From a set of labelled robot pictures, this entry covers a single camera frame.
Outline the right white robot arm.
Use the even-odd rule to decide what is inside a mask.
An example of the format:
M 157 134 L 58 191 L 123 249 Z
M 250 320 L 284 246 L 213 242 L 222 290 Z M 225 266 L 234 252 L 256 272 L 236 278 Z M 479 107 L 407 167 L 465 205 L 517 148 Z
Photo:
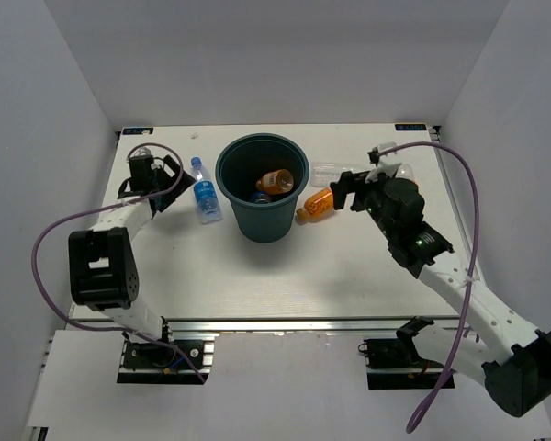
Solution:
M 424 199 L 413 181 L 384 172 L 344 172 L 331 190 L 337 210 L 352 195 L 351 209 L 368 213 L 394 260 L 439 294 L 479 335 L 477 343 L 459 344 L 452 362 L 455 371 L 484 386 L 514 417 L 551 395 L 551 331 L 541 331 L 467 275 L 453 245 L 424 221 Z

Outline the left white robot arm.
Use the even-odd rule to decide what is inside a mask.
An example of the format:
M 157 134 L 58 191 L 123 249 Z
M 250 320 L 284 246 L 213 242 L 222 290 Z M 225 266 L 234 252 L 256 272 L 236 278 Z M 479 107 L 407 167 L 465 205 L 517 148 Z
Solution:
M 194 184 L 172 156 L 157 159 L 145 148 L 129 158 L 129 178 L 118 188 L 117 206 L 88 230 L 68 238 L 73 302 L 101 312 L 136 343 L 155 366 L 174 360 L 164 317 L 140 296 L 140 278 L 132 240 L 156 215 L 166 211 Z

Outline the blue label water bottle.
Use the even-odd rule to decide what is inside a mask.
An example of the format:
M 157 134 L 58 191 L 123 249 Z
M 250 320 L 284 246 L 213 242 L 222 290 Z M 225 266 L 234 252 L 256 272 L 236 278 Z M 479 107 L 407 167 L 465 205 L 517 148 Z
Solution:
M 193 193 L 198 219 L 202 224 L 220 221 L 222 216 L 219 199 L 210 171 L 197 156 L 191 159 L 191 171 L 196 180 Z

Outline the orange juice bottle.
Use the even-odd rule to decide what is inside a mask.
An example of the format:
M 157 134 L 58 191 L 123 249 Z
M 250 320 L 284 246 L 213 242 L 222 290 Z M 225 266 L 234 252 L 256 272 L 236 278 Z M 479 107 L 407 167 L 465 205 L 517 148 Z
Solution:
M 290 192 L 294 187 L 294 176 L 287 169 L 268 172 L 256 181 L 258 191 L 268 195 L 280 195 Z
M 296 210 L 296 222 L 302 225 L 324 221 L 334 214 L 333 202 L 332 190 L 329 187 L 321 189 Z

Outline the clear plastic bottle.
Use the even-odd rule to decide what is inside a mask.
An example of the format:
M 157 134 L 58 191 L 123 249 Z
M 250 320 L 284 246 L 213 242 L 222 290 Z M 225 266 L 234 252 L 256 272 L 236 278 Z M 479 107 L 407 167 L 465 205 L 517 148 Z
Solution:
M 312 187 L 328 187 L 330 182 L 337 182 L 344 172 L 360 173 L 369 169 L 367 164 L 311 162 L 309 184 Z

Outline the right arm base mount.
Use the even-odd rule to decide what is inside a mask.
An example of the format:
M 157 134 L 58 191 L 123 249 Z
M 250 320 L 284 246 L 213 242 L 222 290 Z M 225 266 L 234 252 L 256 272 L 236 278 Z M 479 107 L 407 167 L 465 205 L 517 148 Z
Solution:
M 365 339 L 358 353 L 365 358 L 367 387 L 370 390 L 432 390 L 444 368 L 421 358 L 413 337 L 434 321 L 425 317 L 411 319 L 391 338 Z

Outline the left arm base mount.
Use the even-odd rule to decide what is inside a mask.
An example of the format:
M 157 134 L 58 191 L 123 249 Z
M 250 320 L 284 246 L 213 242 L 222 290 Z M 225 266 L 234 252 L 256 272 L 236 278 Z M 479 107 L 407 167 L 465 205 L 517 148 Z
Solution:
M 214 341 L 209 337 L 173 338 L 203 378 L 173 349 L 152 343 L 136 343 L 123 333 L 124 343 L 118 366 L 117 384 L 131 385 L 202 385 L 208 378 L 214 354 Z

